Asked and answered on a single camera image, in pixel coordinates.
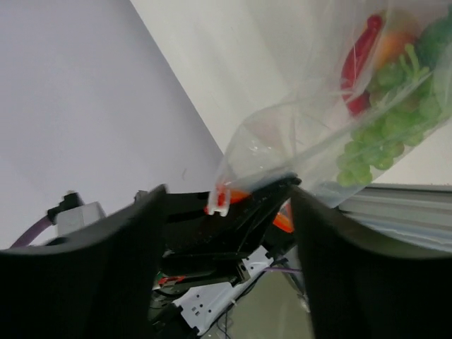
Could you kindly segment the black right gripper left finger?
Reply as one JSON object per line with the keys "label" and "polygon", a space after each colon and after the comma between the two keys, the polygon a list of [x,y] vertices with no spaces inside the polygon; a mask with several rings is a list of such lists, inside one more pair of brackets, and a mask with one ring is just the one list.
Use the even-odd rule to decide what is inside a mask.
{"label": "black right gripper left finger", "polygon": [[164,186],[44,246],[1,252],[2,338],[152,338]]}

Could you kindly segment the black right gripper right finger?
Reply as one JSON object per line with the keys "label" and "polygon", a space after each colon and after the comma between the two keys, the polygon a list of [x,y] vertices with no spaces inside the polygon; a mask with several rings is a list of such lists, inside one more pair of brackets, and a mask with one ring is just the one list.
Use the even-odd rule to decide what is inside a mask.
{"label": "black right gripper right finger", "polygon": [[451,255],[387,237],[292,187],[315,338],[450,338]]}

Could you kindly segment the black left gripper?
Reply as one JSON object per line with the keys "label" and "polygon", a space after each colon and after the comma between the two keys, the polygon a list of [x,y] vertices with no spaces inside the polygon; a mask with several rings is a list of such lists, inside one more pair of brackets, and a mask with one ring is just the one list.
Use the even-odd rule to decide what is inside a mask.
{"label": "black left gripper", "polygon": [[243,260],[261,245],[267,230],[293,233],[285,204],[289,189],[300,184],[301,179],[290,174],[250,194],[232,191],[225,216],[208,214],[208,192],[168,194],[165,254],[153,289],[246,282]]}

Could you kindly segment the green grape bunch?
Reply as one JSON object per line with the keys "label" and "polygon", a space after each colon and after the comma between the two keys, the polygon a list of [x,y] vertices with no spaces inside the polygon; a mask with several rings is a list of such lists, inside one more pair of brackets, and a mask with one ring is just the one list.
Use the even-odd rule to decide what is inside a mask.
{"label": "green grape bunch", "polygon": [[342,187],[370,184],[375,171],[389,170],[441,121],[433,75],[413,44],[407,43],[395,61],[375,71],[364,92],[364,107],[357,112],[376,117],[351,133],[336,160],[340,170],[336,181]]}

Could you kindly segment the red chili pepper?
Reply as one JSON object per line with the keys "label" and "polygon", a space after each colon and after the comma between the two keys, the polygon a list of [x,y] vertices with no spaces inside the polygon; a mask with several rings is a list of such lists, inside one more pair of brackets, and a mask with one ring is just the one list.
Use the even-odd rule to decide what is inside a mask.
{"label": "red chili pepper", "polygon": [[368,17],[367,27],[356,40],[352,49],[348,52],[343,64],[340,78],[340,89],[344,92],[343,100],[352,117],[357,117],[370,106],[369,93],[366,90],[355,99],[351,99],[351,90],[353,89],[364,65],[367,62],[382,27],[383,18],[380,15],[374,14]]}

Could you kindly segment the clear zip bag orange zipper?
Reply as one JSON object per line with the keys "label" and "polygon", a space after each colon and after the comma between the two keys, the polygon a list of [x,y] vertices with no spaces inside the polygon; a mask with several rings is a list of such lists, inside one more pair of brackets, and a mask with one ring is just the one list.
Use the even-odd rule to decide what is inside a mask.
{"label": "clear zip bag orange zipper", "polygon": [[[250,194],[289,174],[327,206],[336,207],[365,186],[342,187],[336,160],[351,133],[369,123],[375,113],[352,117],[340,89],[348,52],[378,14],[383,27],[351,90],[355,99],[374,75],[374,55],[382,35],[408,32],[417,36],[448,13],[450,1],[305,1],[298,16],[285,14],[284,23],[265,33],[280,38],[279,66],[287,77],[287,95],[274,105],[246,117],[237,127],[222,159],[208,197],[208,214],[225,216],[231,192]],[[433,75],[442,118],[430,136],[451,120],[451,43],[439,57]]]}

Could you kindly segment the orange red mango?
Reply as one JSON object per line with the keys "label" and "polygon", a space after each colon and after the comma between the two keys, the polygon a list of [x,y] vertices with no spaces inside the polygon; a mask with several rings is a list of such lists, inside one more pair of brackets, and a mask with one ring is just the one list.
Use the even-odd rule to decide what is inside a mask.
{"label": "orange red mango", "polygon": [[388,62],[397,61],[405,53],[405,45],[416,42],[417,36],[408,32],[390,32],[382,35],[375,50],[374,69],[378,70]]}

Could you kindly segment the green chili pepper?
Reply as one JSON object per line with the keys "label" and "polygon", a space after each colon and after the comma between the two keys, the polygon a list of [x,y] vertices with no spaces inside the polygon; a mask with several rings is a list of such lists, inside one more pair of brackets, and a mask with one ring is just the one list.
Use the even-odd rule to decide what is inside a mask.
{"label": "green chili pepper", "polygon": [[415,51],[421,65],[434,69],[436,63],[451,43],[451,5],[446,16],[431,22],[421,33]]}

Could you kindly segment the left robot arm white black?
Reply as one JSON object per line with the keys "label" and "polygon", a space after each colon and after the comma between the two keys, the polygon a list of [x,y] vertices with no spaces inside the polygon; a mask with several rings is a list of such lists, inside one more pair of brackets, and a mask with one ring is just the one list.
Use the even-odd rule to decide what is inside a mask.
{"label": "left robot arm white black", "polygon": [[232,193],[225,216],[209,215],[209,194],[168,195],[165,254],[151,294],[157,338],[200,338],[295,245],[289,174],[251,194]]}

